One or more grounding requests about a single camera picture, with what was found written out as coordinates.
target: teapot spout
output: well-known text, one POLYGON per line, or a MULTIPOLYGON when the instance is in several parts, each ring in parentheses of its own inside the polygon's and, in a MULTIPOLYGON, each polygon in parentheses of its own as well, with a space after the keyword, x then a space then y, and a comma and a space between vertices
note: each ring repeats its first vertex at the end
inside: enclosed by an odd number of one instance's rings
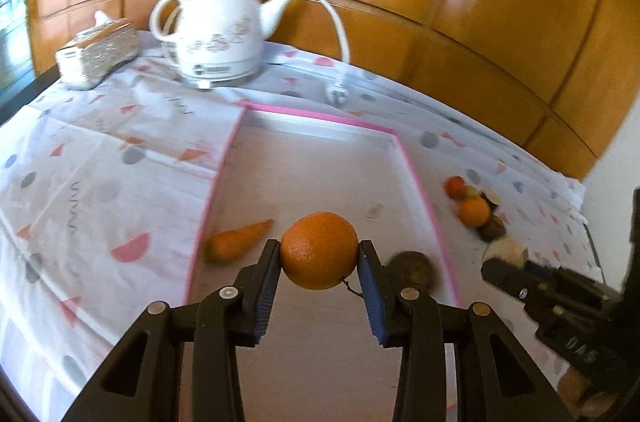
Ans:
POLYGON ((260 28, 262 37, 266 40, 278 28, 287 4, 290 0, 269 0, 260 6, 260 28))

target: tray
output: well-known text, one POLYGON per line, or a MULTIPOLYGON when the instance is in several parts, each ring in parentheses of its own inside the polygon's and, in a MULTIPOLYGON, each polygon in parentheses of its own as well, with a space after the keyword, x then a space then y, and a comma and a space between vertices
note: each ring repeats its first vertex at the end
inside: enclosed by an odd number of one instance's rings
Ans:
MULTIPOLYGON (((333 211, 358 238, 371 239, 384 263, 399 251, 430 256, 439 275, 433 293, 457 305, 431 205, 395 133, 354 119, 247 104, 212 200, 206 233, 274 218, 280 239, 297 219, 333 211)), ((195 265, 190 301, 233 282, 254 263, 256 247, 235 264, 195 265)), ((357 273, 350 279, 359 288, 357 273)), ((238 348, 246 419, 251 422, 392 419, 401 351, 371 334, 361 298, 345 287, 308 291, 283 274, 267 335, 238 348)), ((183 367, 181 410, 188 420, 190 355, 183 367)))

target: white teapot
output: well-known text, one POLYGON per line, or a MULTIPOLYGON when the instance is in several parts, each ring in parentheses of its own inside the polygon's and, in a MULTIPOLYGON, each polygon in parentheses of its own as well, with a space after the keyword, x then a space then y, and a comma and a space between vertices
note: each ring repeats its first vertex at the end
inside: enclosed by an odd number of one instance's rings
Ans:
POLYGON ((209 82, 251 75, 260 69, 264 40, 273 34, 290 0, 177 0, 180 17, 173 34, 164 34, 159 0, 149 28, 160 41, 175 43, 177 66, 200 88, 209 82))

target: power cord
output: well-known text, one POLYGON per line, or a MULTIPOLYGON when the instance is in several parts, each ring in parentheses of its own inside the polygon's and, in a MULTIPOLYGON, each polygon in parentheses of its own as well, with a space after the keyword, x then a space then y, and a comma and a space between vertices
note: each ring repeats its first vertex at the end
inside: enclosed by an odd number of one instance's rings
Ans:
MULTIPOLYGON (((347 34, 344 30, 344 25, 342 24, 342 20, 338 13, 335 11, 334 7, 327 0, 316 0, 322 4, 322 6, 327 10, 329 16, 334 22, 335 33, 338 36, 338 43, 340 44, 340 56, 341 61, 345 65, 351 64, 351 51, 349 48, 349 41, 347 40, 347 34)), ((180 7, 176 7, 169 17, 167 21, 164 23, 164 27, 162 28, 162 32, 164 34, 169 34, 171 31, 171 27, 174 24, 176 16, 180 11, 180 7)), ((162 54, 173 64, 177 65, 177 61, 174 59, 173 54, 171 53, 169 44, 166 41, 162 41, 162 54)), ((342 107, 349 100, 349 90, 346 84, 347 73, 345 67, 340 67, 338 70, 338 77, 335 81, 330 82, 326 88, 326 98, 332 106, 342 107)))

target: white tablecloth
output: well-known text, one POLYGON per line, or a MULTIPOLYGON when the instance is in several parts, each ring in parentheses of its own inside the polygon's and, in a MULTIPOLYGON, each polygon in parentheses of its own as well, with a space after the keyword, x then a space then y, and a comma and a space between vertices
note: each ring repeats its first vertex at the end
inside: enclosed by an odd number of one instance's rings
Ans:
POLYGON ((181 303, 209 192, 247 100, 398 132, 433 202, 463 304, 491 304, 558 379, 564 365, 534 339, 522 306, 482 282, 486 244, 455 218, 442 182, 460 174, 492 188, 498 215, 531 259, 601 279, 578 181, 427 96, 335 60, 268 44, 257 78, 200 92, 143 39, 143 55, 98 88, 54 84, 0 128, 2 303, 72 393, 146 304, 181 303), (341 109, 325 101, 338 72, 351 92, 341 109))

